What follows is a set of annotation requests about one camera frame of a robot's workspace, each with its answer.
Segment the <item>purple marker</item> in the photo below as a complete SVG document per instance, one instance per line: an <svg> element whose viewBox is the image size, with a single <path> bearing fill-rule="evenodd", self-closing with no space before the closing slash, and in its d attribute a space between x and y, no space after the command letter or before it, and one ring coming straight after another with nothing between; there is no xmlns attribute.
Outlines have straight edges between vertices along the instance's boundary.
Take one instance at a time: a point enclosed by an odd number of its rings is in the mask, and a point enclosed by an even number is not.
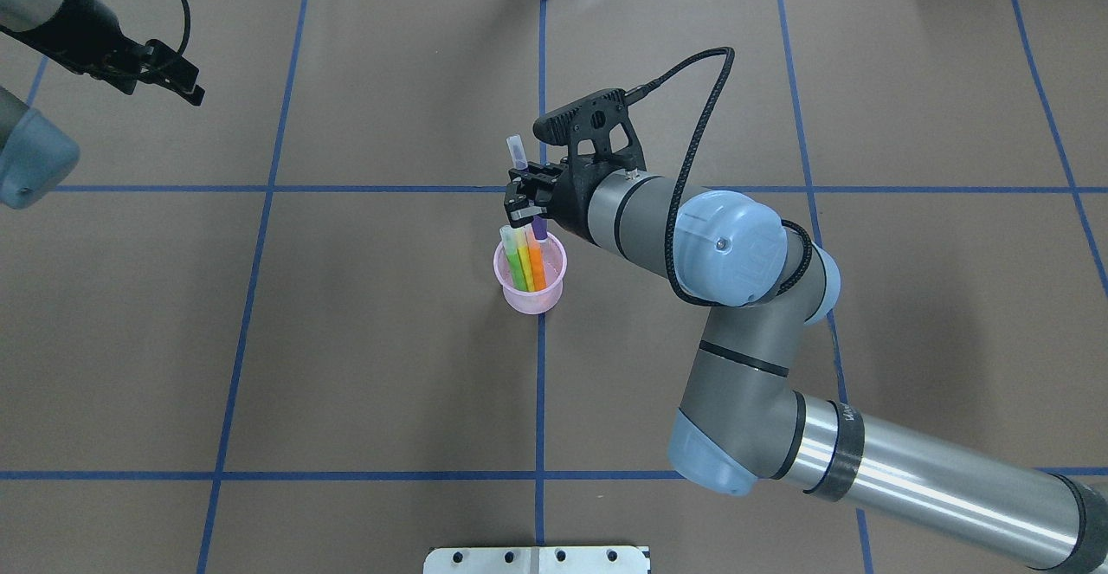
<svg viewBox="0 0 1108 574"><path fill-rule="evenodd" d="M527 171L527 155L523 152L523 140L519 135L511 135L507 139L507 152L512 153L512 164L522 172ZM535 216L531 223L534 227L535 239L540 244L546 243L546 219Z"/></svg>

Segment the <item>orange marker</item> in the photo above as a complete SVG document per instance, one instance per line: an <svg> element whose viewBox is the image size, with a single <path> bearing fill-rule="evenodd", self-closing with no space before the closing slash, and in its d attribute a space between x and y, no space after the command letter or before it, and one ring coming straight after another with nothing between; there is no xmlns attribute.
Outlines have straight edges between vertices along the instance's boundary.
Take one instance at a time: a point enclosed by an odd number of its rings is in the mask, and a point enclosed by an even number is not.
<svg viewBox="0 0 1108 574"><path fill-rule="evenodd" d="M546 270L543 268L543 250L535 239L535 232L531 229L531 224L524 227L527 232L527 250L531 255L531 276L535 281L535 290L543 290L546 287Z"/></svg>

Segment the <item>green marker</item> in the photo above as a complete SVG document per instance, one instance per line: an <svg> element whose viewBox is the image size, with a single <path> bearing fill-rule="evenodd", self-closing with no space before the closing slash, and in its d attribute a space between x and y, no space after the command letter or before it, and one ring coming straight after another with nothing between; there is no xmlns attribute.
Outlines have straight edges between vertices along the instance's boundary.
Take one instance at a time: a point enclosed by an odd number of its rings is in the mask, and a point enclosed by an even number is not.
<svg viewBox="0 0 1108 574"><path fill-rule="evenodd" d="M520 263L520 253L515 247L515 234L511 226L503 226L500 229L500 242L504 244L504 255L507 257L507 266L512 268L512 283L515 290L527 290L527 280L523 276L523 265Z"/></svg>

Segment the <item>marker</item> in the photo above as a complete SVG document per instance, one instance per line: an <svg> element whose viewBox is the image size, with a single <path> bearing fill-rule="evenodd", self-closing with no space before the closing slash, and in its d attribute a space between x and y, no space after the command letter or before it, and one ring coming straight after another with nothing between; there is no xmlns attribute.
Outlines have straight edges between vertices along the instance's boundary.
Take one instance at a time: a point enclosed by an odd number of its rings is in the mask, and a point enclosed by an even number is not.
<svg viewBox="0 0 1108 574"><path fill-rule="evenodd" d="M527 290L527 281L523 277L523 266L520 264L520 255L516 254L515 235L512 234L511 226L503 226L500 229L500 243L504 245L504 257L507 258L507 267L512 270L515 290Z"/></svg>
<svg viewBox="0 0 1108 574"><path fill-rule="evenodd" d="M515 232L515 247L520 254L520 266L523 267L523 279L526 280L526 290L534 293L535 290L535 278L531 273L531 255L527 252L527 233L523 230L522 227L516 227Z"/></svg>
<svg viewBox="0 0 1108 574"><path fill-rule="evenodd" d="M543 290L546 287L546 270L543 268L543 250L535 239L531 226L524 227L527 233L527 249L531 257L531 276L535 280L535 290Z"/></svg>
<svg viewBox="0 0 1108 574"><path fill-rule="evenodd" d="M523 140L519 135L511 135L507 139L507 152L512 153L512 164L522 172L527 171L527 153L523 152ZM546 219L535 216L533 226L535 227L535 238L541 243L546 243Z"/></svg>

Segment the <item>black band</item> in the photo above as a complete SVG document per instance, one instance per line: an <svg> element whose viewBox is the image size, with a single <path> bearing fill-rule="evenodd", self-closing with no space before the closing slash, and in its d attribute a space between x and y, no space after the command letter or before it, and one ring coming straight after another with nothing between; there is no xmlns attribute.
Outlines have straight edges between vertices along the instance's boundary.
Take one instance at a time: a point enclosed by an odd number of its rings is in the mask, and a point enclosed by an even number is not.
<svg viewBox="0 0 1108 574"><path fill-rule="evenodd" d="M1089 574L1108 558L1108 501L1092 488L1071 481L1068 476L1055 474L1069 488L1077 503L1077 541L1066 561L1038 570L1054 574Z"/></svg>
<svg viewBox="0 0 1108 574"><path fill-rule="evenodd" d="M627 255L624 254L623 243L619 239L619 223L623 219L623 211L624 208L627 207L627 203L630 202L630 196L635 195L635 192L637 192L638 188L643 186L643 184L647 184L649 183L649 181L653 181L654 178L660 178L660 176L645 176L645 178L642 178L640 181L637 181L637 183L634 183L629 188L627 188L627 194L624 195L624 198L619 201L619 208L616 208L616 218L615 222L613 222L613 226L615 227L616 232L616 249L619 250L619 255L622 255L624 258L627 258Z"/></svg>
<svg viewBox="0 0 1108 574"><path fill-rule="evenodd" d="M737 350L712 345L707 340L700 341L700 350L707 350L708 353L712 353L712 356L716 356L717 358L724 358L725 360L738 362L743 366L750 366L751 369L766 371L778 377L789 377L789 369L783 366L777 366L765 360L759 360L759 358L751 358L746 353L739 353Z"/></svg>
<svg viewBox="0 0 1108 574"><path fill-rule="evenodd" d="M865 426L862 424L861 412L854 408L835 401L830 403L834 406L839 423L834 452L831 452L831 463L828 464L827 472L823 472L823 478L811 490L804 490L804 493L833 503L842 500L858 479L858 467L862 463L862 452L865 449Z"/></svg>
<svg viewBox="0 0 1108 574"><path fill-rule="evenodd" d="M781 226L788 227L790 230L796 232L797 236L800 237L800 243L803 245L803 254L800 257L800 263L797 265L797 269L789 275L789 278L781 283L781 286L777 289L777 294L783 295L788 293L791 287L797 286L800 280L808 273L808 266L812 263L812 237L808 236L808 230L804 230L800 224L789 222L788 219L781 219Z"/></svg>
<svg viewBox="0 0 1108 574"><path fill-rule="evenodd" d="M784 463L773 473L770 479L781 479L792 470L792 462L797 460L800 452L800 440L804 439L804 421L808 420L808 409L804 407L803 393L792 391L797 396L797 429L792 432L792 444L789 444L789 452L784 455Z"/></svg>

